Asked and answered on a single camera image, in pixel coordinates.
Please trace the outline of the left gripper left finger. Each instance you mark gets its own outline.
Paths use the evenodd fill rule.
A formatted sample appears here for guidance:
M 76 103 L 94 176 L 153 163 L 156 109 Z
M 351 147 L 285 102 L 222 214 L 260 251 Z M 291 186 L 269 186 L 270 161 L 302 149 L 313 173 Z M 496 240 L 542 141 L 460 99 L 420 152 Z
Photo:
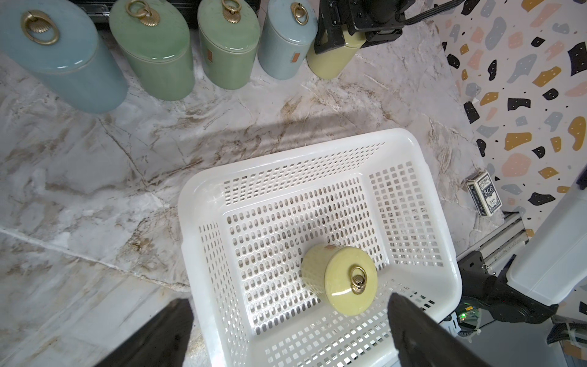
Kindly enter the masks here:
M 177 298 L 98 366 L 182 366 L 194 322 L 188 299 Z

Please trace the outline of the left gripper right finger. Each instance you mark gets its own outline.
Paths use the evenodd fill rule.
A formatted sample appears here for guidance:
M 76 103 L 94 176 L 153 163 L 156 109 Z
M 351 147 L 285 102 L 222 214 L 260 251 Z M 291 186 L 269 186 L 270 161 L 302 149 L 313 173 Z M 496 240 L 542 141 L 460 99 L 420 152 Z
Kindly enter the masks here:
M 388 301 L 391 336 L 403 366 L 487 366 L 403 295 Z

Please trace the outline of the blue-grey tea canister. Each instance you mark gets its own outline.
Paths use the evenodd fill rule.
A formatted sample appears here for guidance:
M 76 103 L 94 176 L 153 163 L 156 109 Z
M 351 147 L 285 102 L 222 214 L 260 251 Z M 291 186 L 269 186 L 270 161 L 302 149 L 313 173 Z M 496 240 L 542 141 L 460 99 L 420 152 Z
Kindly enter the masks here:
M 277 80 L 293 78 L 317 35 L 318 20 L 308 1 L 268 2 L 258 49 L 263 70 Z

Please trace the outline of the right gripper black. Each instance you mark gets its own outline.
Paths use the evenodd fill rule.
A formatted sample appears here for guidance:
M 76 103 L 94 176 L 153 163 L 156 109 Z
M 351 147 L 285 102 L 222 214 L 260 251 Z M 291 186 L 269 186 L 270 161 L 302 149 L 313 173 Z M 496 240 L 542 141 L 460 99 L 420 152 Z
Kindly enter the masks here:
M 344 31 L 351 36 L 364 35 L 364 47 L 396 41 L 403 34 L 405 12 L 413 4 L 392 0 L 321 0 L 313 50 L 323 54 L 345 46 Z

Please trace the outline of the blue tea canister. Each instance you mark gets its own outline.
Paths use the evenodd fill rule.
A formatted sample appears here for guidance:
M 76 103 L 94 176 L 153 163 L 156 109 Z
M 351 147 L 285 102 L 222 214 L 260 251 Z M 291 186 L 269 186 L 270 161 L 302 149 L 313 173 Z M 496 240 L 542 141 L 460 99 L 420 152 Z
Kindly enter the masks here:
M 90 17 L 70 1 L 5 1 L 1 50 L 73 108 L 107 113 L 128 84 Z

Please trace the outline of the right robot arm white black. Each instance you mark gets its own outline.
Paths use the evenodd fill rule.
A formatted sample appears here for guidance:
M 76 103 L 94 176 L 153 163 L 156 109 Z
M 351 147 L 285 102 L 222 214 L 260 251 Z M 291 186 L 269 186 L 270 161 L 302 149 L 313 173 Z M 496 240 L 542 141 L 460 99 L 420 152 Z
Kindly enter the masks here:
M 447 1 L 406 15 L 408 1 L 323 1 L 319 53 L 362 35 L 397 40 L 442 15 L 449 64 L 496 194 L 522 215 L 530 242 L 499 275 L 463 269 L 463 299 L 498 321 L 539 324 L 586 277 L 586 4 Z

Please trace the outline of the green tea canister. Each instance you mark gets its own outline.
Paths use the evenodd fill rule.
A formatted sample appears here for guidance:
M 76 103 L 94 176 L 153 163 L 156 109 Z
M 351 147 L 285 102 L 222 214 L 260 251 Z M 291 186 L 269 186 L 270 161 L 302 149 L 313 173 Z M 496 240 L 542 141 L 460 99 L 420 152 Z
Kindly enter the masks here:
M 145 92 L 176 101 L 194 89 L 190 29 L 167 1 L 117 1 L 110 30 Z
M 197 10 L 200 53 L 208 79 L 225 90 L 238 90 L 249 81 L 261 29 L 245 1 L 202 1 Z

